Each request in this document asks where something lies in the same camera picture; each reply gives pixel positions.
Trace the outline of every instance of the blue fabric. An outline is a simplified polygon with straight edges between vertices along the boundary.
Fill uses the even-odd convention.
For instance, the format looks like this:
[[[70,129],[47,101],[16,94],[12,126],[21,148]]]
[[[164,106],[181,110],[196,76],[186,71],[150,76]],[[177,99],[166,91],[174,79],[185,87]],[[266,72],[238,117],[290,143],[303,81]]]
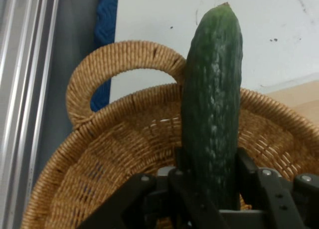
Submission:
[[[94,30],[96,48],[114,42],[118,0],[100,0],[97,7],[97,22]],[[91,110],[99,111],[109,104],[111,80],[103,83],[91,98]]]

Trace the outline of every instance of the cucumber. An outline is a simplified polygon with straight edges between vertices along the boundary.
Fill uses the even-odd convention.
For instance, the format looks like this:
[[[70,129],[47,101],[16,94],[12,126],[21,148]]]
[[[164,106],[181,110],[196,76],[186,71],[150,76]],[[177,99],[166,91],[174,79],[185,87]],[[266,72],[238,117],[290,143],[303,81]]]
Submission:
[[[208,11],[191,42],[181,104],[182,145],[218,209],[238,207],[235,185],[242,34],[228,3]]]

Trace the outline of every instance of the wicker basket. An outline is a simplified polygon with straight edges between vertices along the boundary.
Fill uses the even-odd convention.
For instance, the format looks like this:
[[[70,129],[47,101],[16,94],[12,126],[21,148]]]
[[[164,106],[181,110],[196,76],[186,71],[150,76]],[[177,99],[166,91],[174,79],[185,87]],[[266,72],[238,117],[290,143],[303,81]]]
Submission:
[[[22,228],[75,228],[132,174],[174,164],[181,146],[185,59],[163,45],[128,41],[91,53],[74,71],[66,104],[74,131],[41,173]],[[177,83],[145,89],[94,113],[90,99],[112,76],[153,68]],[[319,128],[265,95],[241,90],[238,144],[256,164],[285,178],[319,174]]]

